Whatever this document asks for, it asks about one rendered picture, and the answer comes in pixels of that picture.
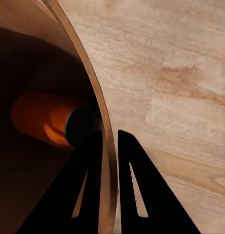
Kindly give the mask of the trash can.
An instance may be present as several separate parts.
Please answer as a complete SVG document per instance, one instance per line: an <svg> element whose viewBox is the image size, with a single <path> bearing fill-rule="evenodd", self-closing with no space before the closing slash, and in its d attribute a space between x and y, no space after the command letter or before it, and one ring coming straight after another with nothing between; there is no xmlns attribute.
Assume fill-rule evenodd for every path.
<svg viewBox="0 0 225 234"><path fill-rule="evenodd" d="M57 0L0 0L0 234L16 234L75 152L23 134L11 121L21 94L79 98L102 130L98 234L112 234L118 195L116 150L102 88ZM87 173L73 214L80 212Z"/></svg>

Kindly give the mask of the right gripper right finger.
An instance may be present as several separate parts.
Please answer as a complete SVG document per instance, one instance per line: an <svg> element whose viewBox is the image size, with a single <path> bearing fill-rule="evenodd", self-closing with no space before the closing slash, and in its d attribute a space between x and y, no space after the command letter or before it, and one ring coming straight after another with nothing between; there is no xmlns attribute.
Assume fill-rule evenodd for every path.
<svg viewBox="0 0 225 234"><path fill-rule="evenodd" d="M118 130L122 234L201 234L136 137ZM138 215L131 163L148 217Z"/></svg>

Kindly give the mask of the can of soda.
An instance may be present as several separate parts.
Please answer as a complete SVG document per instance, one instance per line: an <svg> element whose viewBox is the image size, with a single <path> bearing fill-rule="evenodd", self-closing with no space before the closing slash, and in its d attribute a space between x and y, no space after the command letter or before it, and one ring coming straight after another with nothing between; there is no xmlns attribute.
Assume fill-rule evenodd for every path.
<svg viewBox="0 0 225 234"><path fill-rule="evenodd" d="M77 149L97 131L97 115L82 99L26 92L14 101L11 121L23 134L63 150Z"/></svg>

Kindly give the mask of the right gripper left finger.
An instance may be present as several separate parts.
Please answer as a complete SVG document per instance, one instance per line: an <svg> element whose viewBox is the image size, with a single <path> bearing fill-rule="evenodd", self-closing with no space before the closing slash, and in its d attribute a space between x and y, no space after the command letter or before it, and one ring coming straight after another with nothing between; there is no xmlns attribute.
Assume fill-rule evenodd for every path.
<svg viewBox="0 0 225 234"><path fill-rule="evenodd" d="M16 234L98 234L102 130L88 134ZM71 217L87 173L80 212Z"/></svg>

